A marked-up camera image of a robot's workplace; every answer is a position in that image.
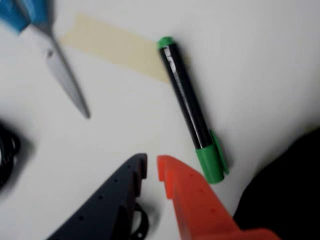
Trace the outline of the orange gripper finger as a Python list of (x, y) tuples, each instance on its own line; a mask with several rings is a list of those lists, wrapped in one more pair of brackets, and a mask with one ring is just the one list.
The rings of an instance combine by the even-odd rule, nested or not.
[(269, 229), (242, 230), (225, 209), (205, 178), (182, 161), (157, 157), (158, 177), (173, 201), (183, 240), (277, 240)]

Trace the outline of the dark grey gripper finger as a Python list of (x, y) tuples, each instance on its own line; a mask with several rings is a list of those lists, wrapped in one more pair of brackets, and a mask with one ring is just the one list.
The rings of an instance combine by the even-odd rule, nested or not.
[(148, 216), (136, 199), (147, 177), (147, 165), (145, 153), (130, 157), (49, 239), (145, 239)]

